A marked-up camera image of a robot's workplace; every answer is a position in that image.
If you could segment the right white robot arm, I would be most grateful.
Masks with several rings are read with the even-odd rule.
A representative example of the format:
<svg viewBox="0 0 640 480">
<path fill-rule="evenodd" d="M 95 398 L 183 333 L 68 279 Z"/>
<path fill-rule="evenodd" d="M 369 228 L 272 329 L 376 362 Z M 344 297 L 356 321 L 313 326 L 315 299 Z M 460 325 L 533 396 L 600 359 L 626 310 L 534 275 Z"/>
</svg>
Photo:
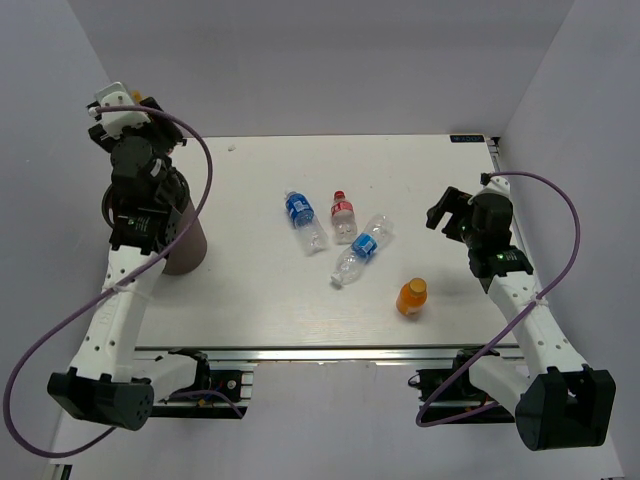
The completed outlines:
<svg viewBox="0 0 640 480">
<path fill-rule="evenodd" d="M 429 408 L 451 385 L 461 397 L 480 392 L 490 398 L 487 411 L 503 407 L 531 451 L 596 447 L 604 443 L 616 384 L 606 370 L 595 370 L 562 332 L 536 287 L 526 254 L 511 242 L 513 205 L 501 180 L 471 195 L 448 187 L 427 212 L 426 226 L 442 231 L 468 249 L 472 274 L 508 324 L 498 336 L 513 334 L 526 362 L 521 375 L 501 356 L 494 341 L 474 353 L 461 353 L 451 375 L 426 397 Z"/>
</svg>

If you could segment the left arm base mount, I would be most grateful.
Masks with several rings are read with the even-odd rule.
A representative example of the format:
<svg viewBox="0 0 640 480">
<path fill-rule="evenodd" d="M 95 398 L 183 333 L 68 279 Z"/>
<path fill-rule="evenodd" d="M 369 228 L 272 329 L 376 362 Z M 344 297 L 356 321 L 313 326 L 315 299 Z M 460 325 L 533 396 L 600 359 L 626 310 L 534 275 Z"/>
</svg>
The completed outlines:
<svg viewBox="0 0 640 480">
<path fill-rule="evenodd" d="M 138 352 L 134 380 L 153 388 L 151 417 L 240 419 L 246 413 L 253 386 L 253 366 L 227 360 L 211 361 L 194 348 Z"/>
</svg>

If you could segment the dark blue label bottle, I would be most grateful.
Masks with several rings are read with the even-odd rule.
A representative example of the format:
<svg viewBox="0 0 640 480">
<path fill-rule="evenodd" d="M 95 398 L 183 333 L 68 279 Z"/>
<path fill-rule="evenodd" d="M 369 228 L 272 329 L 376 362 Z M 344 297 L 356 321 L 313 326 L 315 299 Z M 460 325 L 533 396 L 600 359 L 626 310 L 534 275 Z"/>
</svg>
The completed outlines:
<svg viewBox="0 0 640 480">
<path fill-rule="evenodd" d="M 284 206 L 305 255 L 326 250 L 328 236 L 307 197 L 298 191 L 287 190 Z"/>
</svg>

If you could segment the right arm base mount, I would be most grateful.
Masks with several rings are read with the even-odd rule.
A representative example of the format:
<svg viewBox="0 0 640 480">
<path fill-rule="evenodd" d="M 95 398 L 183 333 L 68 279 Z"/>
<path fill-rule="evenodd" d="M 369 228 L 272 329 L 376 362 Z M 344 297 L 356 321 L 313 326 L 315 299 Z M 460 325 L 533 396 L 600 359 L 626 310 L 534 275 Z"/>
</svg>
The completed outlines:
<svg viewBox="0 0 640 480">
<path fill-rule="evenodd" d="M 424 403 L 427 398 L 459 367 L 469 360 L 480 347 L 459 350 L 453 358 L 451 366 L 446 368 L 426 368 L 417 370 L 407 384 L 419 392 L 419 400 Z M 472 412 L 493 403 L 494 399 L 486 392 L 474 387 L 469 381 L 469 373 L 465 372 L 448 386 L 421 416 L 422 423 L 432 423 L 451 416 Z M 513 416 L 502 406 L 495 406 L 464 419 L 453 421 L 453 424 L 509 424 Z"/>
</svg>

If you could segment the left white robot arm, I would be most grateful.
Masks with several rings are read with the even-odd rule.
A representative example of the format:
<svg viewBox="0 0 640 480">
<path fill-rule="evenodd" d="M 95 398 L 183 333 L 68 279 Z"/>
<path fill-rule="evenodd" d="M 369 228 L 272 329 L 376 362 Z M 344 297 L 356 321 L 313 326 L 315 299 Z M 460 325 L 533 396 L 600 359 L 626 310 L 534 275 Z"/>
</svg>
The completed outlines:
<svg viewBox="0 0 640 480">
<path fill-rule="evenodd" d="M 153 369 L 134 367 L 149 296 L 162 275 L 182 275 L 203 261 L 207 243 L 184 175 L 170 157 L 187 125 L 153 99 L 111 92 L 89 107 L 89 134 L 110 156 L 103 208 L 112 222 L 102 292 L 68 370 L 54 373 L 48 394 L 73 418 L 138 430 L 156 399 L 180 390 L 199 399 L 211 387 L 205 356 L 169 352 Z"/>
</svg>

